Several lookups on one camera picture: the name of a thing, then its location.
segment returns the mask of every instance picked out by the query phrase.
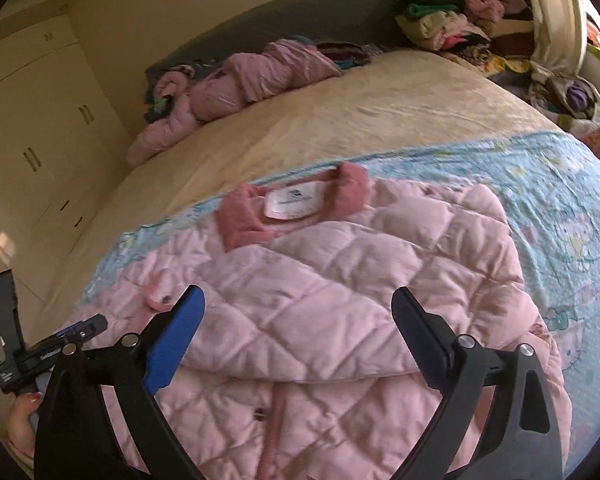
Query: clothing label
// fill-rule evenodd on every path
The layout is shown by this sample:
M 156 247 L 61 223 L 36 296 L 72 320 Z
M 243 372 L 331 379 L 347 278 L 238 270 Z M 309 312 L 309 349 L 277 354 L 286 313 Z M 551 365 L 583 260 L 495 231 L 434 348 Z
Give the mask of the clothing label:
M 294 220 L 316 214 L 324 205 L 324 182 L 305 182 L 267 193 L 264 214 L 276 220 Z

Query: light blue bedsheet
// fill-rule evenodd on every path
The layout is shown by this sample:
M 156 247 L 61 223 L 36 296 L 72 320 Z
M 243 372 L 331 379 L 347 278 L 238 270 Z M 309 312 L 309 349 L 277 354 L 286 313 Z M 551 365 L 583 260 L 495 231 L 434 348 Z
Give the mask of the light blue bedsheet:
M 573 403 L 570 473 L 600 436 L 600 161 L 571 136 L 539 132 L 512 139 L 415 148 L 351 159 L 371 176 L 462 184 L 481 182 L 499 197 L 520 254 L 526 290 L 563 356 Z M 259 184 L 313 173 L 315 164 Z M 123 234 L 100 262 L 80 304 L 119 270 L 201 216 L 219 198 Z

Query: cabinet handle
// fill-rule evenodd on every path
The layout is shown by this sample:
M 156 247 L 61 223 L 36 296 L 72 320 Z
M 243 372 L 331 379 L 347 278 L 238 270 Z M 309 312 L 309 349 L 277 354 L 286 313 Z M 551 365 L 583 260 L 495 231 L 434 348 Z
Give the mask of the cabinet handle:
M 89 118 L 91 119 L 91 122 L 95 121 L 96 118 L 91 113 L 91 110 L 89 110 L 89 107 L 87 105 L 82 105 L 82 106 L 84 106 L 84 109 L 87 110 L 87 113 L 89 114 Z
M 80 113 L 82 114 L 82 118 L 84 119 L 84 122 L 89 124 L 89 118 L 87 117 L 87 113 L 82 109 L 81 106 L 78 106 L 78 110 L 80 110 Z
M 29 158 L 29 155 L 27 155 L 27 152 L 22 152 L 22 154 L 24 155 L 24 158 L 27 159 L 27 162 L 29 163 L 29 165 L 31 166 L 31 169 L 33 170 L 33 173 L 35 173 L 38 168 L 36 168 L 36 165 L 33 163 L 33 161 Z
M 36 161 L 36 164 L 38 165 L 39 168 L 42 168 L 42 163 L 40 162 L 40 159 L 38 158 L 38 156 L 36 155 L 36 152 L 33 151 L 33 148 L 27 148 L 29 150 L 29 153 L 31 154 L 31 156 L 33 157 L 33 160 Z

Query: bed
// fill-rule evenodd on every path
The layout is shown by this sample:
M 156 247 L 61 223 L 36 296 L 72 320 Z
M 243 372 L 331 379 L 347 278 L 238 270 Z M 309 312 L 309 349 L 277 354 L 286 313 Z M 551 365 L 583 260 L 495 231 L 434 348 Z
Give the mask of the bed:
M 573 472 L 600 436 L 600 161 L 512 94 L 427 52 L 397 50 L 253 105 L 134 170 L 72 251 L 28 339 L 61 326 L 72 305 L 212 212 L 238 183 L 343 159 L 373 176 L 481 182 L 500 198 L 526 290 L 561 345 Z

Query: wardrobe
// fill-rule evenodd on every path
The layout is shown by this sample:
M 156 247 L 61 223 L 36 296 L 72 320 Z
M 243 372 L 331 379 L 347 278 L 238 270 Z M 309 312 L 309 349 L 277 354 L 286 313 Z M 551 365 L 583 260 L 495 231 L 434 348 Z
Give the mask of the wardrobe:
M 25 336 L 128 173 L 130 140 L 66 16 L 0 41 L 0 270 L 13 269 Z

